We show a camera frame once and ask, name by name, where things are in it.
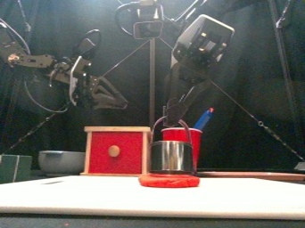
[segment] red cup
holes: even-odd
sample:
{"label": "red cup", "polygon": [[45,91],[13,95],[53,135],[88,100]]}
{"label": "red cup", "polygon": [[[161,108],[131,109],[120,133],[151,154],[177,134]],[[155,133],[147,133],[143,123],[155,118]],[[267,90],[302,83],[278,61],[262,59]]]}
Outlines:
{"label": "red cup", "polygon": [[[188,128],[190,130],[190,140],[192,146],[192,164],[194,170],[196,170],[196,163],[199,158],[200,151],[200,139],[202,139],[202,131],[195,128]],[[163,141],[183,141],[188,142],[187,132],[183,127],[169,127],[161,129],[161,138]]]}

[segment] red wooden box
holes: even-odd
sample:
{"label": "red wooden box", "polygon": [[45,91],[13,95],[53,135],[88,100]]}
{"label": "red wooden box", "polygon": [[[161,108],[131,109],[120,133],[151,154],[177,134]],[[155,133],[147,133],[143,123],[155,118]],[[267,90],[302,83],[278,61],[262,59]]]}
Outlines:
{"label": "red wooden box", "polygon": [[147,173],[149,128],[145,126],[87,126],[82,175]]}

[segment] drawer knob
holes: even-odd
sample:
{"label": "drawer knob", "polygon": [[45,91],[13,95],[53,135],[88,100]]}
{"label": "drawer knob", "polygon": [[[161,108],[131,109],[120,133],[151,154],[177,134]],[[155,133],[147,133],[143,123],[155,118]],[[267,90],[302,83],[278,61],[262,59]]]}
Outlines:
{"label": "drawer knob", "polygon": [[108,154],[111,157],[117,157],[119,156],[119,147],[117,146],[111,146],[109,149],[108,149]]}

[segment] metal cup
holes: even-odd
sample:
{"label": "metal cup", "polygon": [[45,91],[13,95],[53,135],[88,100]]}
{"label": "metal cup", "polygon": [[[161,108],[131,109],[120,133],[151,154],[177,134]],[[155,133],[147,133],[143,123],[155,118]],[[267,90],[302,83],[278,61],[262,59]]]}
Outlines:
{"label": "metal cup", "polygon": [[[160,118],[152,129],[151,138],[153,140],[153,131],[156,124],[164,119]],[[157,141],[151,140],[149,150],[149,173],[153,174],[191,174],[192,168],[192,147],[191,147],[191,133],[187,124],[180,120],[179,124],[185,129],[188,141]]]}

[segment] metal rod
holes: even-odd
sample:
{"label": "metal rod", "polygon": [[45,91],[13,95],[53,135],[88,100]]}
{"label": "metal rod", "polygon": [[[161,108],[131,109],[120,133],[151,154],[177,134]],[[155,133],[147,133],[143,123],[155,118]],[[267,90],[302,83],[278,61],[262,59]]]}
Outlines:
{"label": "metal rod", "polygon": [[284,85],[286,85],[286,93],[288,97],[288,109],[290,109],[290,115],[291,115],[291,120],[294,125],[295,137],[298,141],[299,151],[305,151],[302,133],[299,128],[301,124],[299,124],[299,114],[297,111],[295,93],[291,85],[291,77],[288,74],[288,61],[287,61],[286,47],[284,47],[284,42],[282,37],[282,31],[279,28],[276,28],[278,9],[276,9],[274,0],[268,0],[267,2],[268,2],[268,9],[270,9],[271,20],[272,20],[271,22],[272,22],[272,27],[275,32],[275,39],[278,44],[278,57],[280,61],[280,68],[282,68],[282,74],[283,74]]}
{"label": "metal rod", "polygon": [[156,39],[149,39],[149,77],[148,77],[148,125],[155,123],[155,94],[156,94]]}

